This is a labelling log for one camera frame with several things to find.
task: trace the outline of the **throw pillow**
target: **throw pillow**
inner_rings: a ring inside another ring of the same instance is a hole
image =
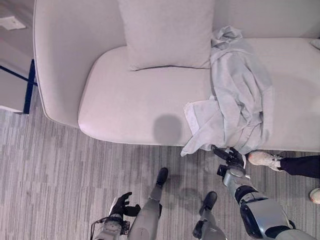
[[[129,70],[210,68],[214,0],[118,0]]]

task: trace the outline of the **striped carpet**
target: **striped carpet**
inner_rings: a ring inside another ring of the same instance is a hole
[[[218,157],[181,147],[128,145],[90,138],[48,120],[34,91],[30,115],[0,110],[0,239],[88,240],[90,224],[105,217],[113,198],[132,191],[143,205],[161,167],[169,168],[158,240],[193,240],[201,199],[218,193],[214,215],[229,240],[251,239],[239,208],[216,175]],[[286,157],[312,155],[282,152]],[[320,239],[320,205],[308,200],[319,180],[247,167],[254,185],[278,200],[297,228]]]

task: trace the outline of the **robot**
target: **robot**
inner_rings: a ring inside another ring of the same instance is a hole
[[[246,175],[245,156],[232,147],[225,151],[213,145],[212,151],[226,161],[226,165],[219,166],[217,174],[222,177],[223,184],[239,205],[243,224],[249,236],[263,240],[316,240],[309,234],[296,229],[295,224],[288,219],[278,202],[254,188]],[[91,225],[90,240],[93,239],[97,223],[103,224],[103,228],[94,238],[95,240],[118,240],[120,235],[128,235],[129,240],[155,240],[162,212],[160,199],[167,177],[168,169],[164,167],[159,171],[156,184],[142,209],[138,204],[127,206],[129,204],[127,199],[132,192],[115,199],[109,216]],[[195,238],[227,240],[212,214],[217,198],[214,191],[206,195],[199,210],[200,220],[193,230]],[[130,223],[123,220],[124,215],[136,217],[131,228]]]
[[[234,148],[224,151],[212,146],[214,154],[226,161],[220,165],[217,174],[240,207],[240,214],[246,232],[253,239],[264,240],[316,240],[304,231],[296,229],[288,219],[281,205],[253,187],[246,176],[245,156]],[[193,230],[193,236],[201,240],[226,240],[224,233],[217,227],[211,213],[217,194],[209,192],[199,211],[201,216]]]
[[[162,212],[160,204],[163,185],[168,178],[168,169],[160,169],[156,178],[156,184],[141,209],[137,204],[127,206],[127,201],[132,192],[127,192],[112,203],[108,217],[95,221],[91,225],[90,240],[118,240],[120,235],[127,235],[128,240],[154,240],[157,237],[158,222]],[[124,221],[124,215],[136,217],[132,227],[130,222]],[[95,224],[103,224],[102,231],[95,237]]]

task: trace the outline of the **gray towel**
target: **gray towel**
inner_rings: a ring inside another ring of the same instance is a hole
[[[213,32],[211,75],[215,94],[188,103],[185,117],[192,138],[181,156],[211,145],[234,147],[247,154],[265,143],[272,132],[274,89],[264,66],[241,31],[231,26]]]

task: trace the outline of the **dark pants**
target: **dark pants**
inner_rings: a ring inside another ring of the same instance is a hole
[[[280,160],[281,169],[290,175],[320,178],[320,155],[285,157]]]

